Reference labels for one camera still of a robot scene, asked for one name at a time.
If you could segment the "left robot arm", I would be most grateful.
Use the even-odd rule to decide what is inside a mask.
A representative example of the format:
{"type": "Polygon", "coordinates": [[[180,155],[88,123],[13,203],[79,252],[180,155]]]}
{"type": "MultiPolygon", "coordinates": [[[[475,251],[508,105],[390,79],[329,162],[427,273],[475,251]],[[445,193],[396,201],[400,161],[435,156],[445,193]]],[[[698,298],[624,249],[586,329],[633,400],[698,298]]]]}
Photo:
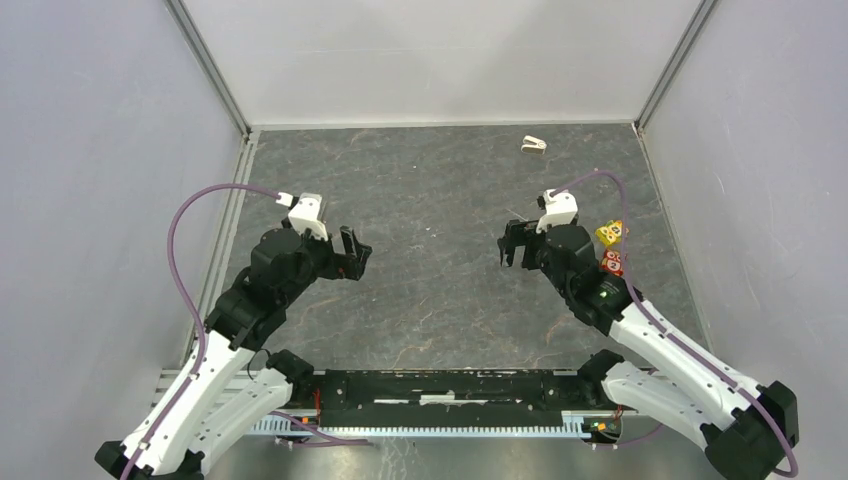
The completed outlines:
{"type": "Polygon", "coordinates": [[[103,443],[95,462],[115,479],[202,479],[241,436],[273,410],[306,405],[313,367],[288,350],[272,354],[256,378],[223,405],[217,402],[286,321],[287,309],[319,279],[359,280],[372,247],[349,227],[344,250],[311,230],[266,232],[250,263],[216,301],[204,338],[145,420],[122,440],[103,443]]]}

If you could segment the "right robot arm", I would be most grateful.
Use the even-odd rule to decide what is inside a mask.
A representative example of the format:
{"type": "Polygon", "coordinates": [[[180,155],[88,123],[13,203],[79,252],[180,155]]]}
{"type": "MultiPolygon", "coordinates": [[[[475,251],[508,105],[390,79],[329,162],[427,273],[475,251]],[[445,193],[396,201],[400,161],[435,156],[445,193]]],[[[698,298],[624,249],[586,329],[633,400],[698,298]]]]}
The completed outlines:
{"type": "Polygon", "coordinates": [[[798,475],[794,392],[779,381],[757,381],[685,335],[624,277],[601,267],[585,228],[511,220],[497,245],[507,266],[523,248],[522,268],[541,271],[577,320],[658,371],[651,376],[602,351],[577,382],[585,405],[611,401],[650,416],[698,446],[725,479],[798,475]]]}

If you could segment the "white stapler top half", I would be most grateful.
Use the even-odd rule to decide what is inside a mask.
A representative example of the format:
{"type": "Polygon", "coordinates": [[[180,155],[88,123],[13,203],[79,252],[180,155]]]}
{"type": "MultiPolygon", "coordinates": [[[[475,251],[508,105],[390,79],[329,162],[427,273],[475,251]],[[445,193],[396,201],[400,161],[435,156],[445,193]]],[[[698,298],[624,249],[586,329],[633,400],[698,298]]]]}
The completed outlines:
{"type": "Polygon", "coordinates": [[[547,142],[532,135],[525,135],[522,139],[520,151],[525,154],[543,155],[547,150],[547,142]]]}

